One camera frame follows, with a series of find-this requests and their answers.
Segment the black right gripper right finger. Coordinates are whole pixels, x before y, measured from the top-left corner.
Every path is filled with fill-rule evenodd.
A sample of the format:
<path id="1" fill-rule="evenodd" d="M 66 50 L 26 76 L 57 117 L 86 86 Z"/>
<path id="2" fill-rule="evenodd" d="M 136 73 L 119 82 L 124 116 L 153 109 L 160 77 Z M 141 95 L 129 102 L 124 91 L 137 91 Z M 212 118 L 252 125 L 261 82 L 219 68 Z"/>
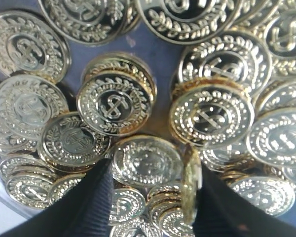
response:
<path id="1" fill-rule="evenodd" d="M 296 237 L 296 228 L 240 197 L 204 167 L 193 223 L 196 237 Z"/>

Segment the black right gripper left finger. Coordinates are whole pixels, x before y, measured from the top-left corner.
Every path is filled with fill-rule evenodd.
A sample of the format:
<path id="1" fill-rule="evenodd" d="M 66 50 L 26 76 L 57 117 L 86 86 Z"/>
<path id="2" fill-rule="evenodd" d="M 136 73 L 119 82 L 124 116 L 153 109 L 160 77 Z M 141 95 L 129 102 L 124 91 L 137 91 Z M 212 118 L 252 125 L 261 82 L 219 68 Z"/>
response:
<path id="1" fill-rule="evenodd" d="M 3 237 L 106 237 L 111 212 L 111 160 L 102 159 L 59 201 Z"/>

